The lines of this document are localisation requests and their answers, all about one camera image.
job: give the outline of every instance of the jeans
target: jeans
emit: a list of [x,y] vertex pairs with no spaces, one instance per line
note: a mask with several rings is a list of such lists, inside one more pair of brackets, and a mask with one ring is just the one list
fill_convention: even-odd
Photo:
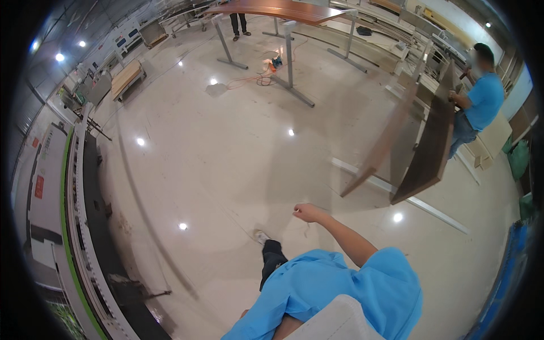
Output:
[[[238,13],[238,16],[240,17],[240,23],[242,24],[242,33],[245,33],[248,31],[245,26],[245,14]],[[240,32],[238,31],[238,19],[236,18],[236,13],[231,14],[231,24],[234,35],[240,36]]]
[[270,276],[270,274],[272,274],[279,266],[288,261],[281,252],[281,243],[270,239],[264,243],[263,260],[263,279],[261,280],[259,292],[263,290],[263,285],[268,279],[268,276]]
[[471,124],[468,122],[465,112],[459,110],[455,114],[455,121],[453,123],[453,137],[452,137],[452,146],[449,149],[449,157],[451,159],[453,155],[457,152],[457,149],[463,144],[470,143],[476,136],[478,131],[474,130]]

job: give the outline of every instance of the blue shirt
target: blue shirt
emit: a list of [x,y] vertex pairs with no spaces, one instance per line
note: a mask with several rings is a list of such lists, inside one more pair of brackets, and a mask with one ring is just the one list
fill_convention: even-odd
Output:
[[465,115],[472,128],[482,132],[503,105],[504,90],[499,75],[488,72],[476,81],[467,96],[472,105],[465,109]]
[[270,340],[284,313],[308,321],[340,294],[361,303],[367,323],[387,340],[406,339],[421,316],[417,274],[397,248],[373,254],[357,271],[339,252],[315,249],[276,269],[261,295],[222,340]]

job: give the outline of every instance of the metal stand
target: metal stand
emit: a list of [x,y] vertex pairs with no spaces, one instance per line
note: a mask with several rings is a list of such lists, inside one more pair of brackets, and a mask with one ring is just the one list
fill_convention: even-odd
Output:
[[351,16],[351,31],[349,33],[349,39],[348,39],[348,46],[345,49],[345,55],[341,55],[340,53],[336,52],[335,50],[331,48],[327,48],[327,51],[331,52],[335,56],[344,59],[349,64],[355,66],[359,70],[363,71],[364,73],[367,73],[367,69],[365,69],[363,66],[359,65],[358,63],[354,62],[353,60],[349,59],[349,49],[351,48],[351,41],[353,40],[353,31],[355,30],[355,20],[357,19],[357,10],[356,9],[349,9],[346,11],[346,14]]
[[271,35],[271,36],[276,36],[278,38],[284,38],[285,39],[285,36],[283,34],[280,34],[278,31],[277,31],[277,18],[274,17],[274,28],[276,29],[276,33],[270,33],[270,32],[263,32],[263,34],[265,35]]
[[270,75],[270,78],[275,80],[279,85],[283,86],[287,91],[291,92],[291,94],[293,94],[295,97],[297,97],[298,99],[300,99],[303,102],[305,102],[306,104],[308,104],[308,106],[314,107],[315,106],[314,102],[312,102],[311,100],[306,98],[305,95],[303,95],[302,93],[298,92],[297,90],[295,90],[293,88],[293,67],[291,65],[291,63],[292,63],[292,58],[291,58],[291,31],[293,30],[294,26],[295,26],[294,21],[290,21],[285,26],[285,45],[287,46],[287,72],[289,74],[289,83],[287,83],[283,79],[280,79],[277,75]]
[[221,32],[221,28],[219,27],[219,21],[221,20],[222,17],[223,17],[223,14],[216,15],[212,19],[212,23],[215,26],[215,28],[217,29],[217,34],[219,35],[219,39],[221,39],[221,43],[223,44],[223,48],[225,49],[225,53],[227,54],[228,59],[217,58],[217,61],[220,61],[220,62],[225,63],[225,64],[231,64],[231,65],[239,67],[239,68],[241,68],[243,70],[247,70],[248,69],[247,65],[237,63],[236,61],[233,61],[232,58],[231,58],[231,54],[228,51],[227,43],[225,42],[225,38],[223,38],[223,33]]

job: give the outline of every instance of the white floor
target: white floor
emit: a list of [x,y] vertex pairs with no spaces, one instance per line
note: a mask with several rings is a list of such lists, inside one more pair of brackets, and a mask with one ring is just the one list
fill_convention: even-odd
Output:
[[[396,103],[385,89],[396,79],[359,60],[369,69],[364,74],[328,53],[328,45],[295,35],[293,48],[304,43],[295,51],[295,87],[314,108],[255,80],[213,97],[206,92],[211,79],[254,77],[267,51],[285,47],[261,34],[274,29],[271,18],[247,17],[253,35],[236,43],[228,17],[221,25],[233,59],[248,70],[216,61],[225,53],[213,27],[191,27],[152,50],[133,51],[128,59],[140,60],[147,78],[123,104],[108,94],[91,114],[113,138],[98,137],[100,176],[122,256],[151,292],[173,290],[150,307],[174,338],[219,338],[259,295],[262,258],[253,229],[281,241],[288,258],[314,248],[340,251],[319,225],[292,217],[297,202],[313,202],[378,248],[397,246],[406,254],[424,292],[411,339],[465,334],[494,282],[507,229],[519,217],[506,157],[478,170],[481,186],[452,159],[442,182],[417,196],[469,235],[409,203],[389,206],[388,193],[371,184],[341,198],[350,175],[330,160],[360,163]],[[286,67],[279,74],[287,79]],[[397,213],[403,219],[395,223]],[[188,228],[180,230],[180,223]]]

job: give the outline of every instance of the white sneaker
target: white sneaker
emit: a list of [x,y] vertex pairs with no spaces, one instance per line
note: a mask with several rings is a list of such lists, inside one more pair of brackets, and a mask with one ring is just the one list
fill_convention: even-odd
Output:
[[264,243],[269,240],[270,237],[268,237],[262,230],[255,229],[253,231],[253,239],[264,246]]

